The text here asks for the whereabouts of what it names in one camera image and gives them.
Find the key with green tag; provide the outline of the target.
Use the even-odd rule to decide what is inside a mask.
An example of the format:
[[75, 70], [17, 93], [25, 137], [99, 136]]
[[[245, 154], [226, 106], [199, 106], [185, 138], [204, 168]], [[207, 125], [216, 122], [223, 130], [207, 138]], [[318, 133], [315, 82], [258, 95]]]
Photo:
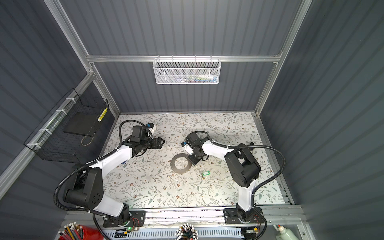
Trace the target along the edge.
[[211, 174], [210, 171], [205, 171], [205, 172], [202, 172], [202, 173], [201, 173], [201, 176], [202, 176], [202, 178], [204, 178], [204, 177], [206, 177], [206, 176], [208, 176], [208, 175], [210, 175], [210, 174]]

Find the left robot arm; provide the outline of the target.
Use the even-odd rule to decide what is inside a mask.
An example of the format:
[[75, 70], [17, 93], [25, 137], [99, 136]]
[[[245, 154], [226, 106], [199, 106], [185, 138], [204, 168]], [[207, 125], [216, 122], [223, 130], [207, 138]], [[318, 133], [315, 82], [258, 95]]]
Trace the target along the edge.
[[64, 211], [90, 212], [104, 216], [114, 224], [126, 226], [132, 219], [129, 206], [104, 193], [103, 179], [118, 165], [134, 157], [140, 157], [148, 149], [158, 150], [165, 141], [155, 138], [155, 125], [134, 121], [132, 134], [123, 139], [119, 127], [119, 145], [85, 165], [72, 170], [54, 191], [55, 205]]

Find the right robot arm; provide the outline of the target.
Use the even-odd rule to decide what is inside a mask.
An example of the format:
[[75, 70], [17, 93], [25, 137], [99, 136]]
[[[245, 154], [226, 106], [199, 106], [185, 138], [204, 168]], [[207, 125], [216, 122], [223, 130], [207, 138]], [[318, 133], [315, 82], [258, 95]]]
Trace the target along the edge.
[[[195, 131], [188, 134], [181, 146], [189, 154], [188, 160], [193, 165], [207, 160], [210, 156], [226, 162], [232, 179], [239, 187], [236, 210], [237, 216], [242, 223], [248, 223], [255, 215], [261, 215], [256, 210], [255, 195], [257, 190], [279, 177], [287, 165], [284, 155], [270, 146], [255, 144], [224, 145], [214, 141], [204, 131]], [[261, 172], [261, 166], [252, 153], [253, 149], [273, 151], [282, 159], [282, 165], [277, 173], [260, 184], [257, 184], [256, 180]]]

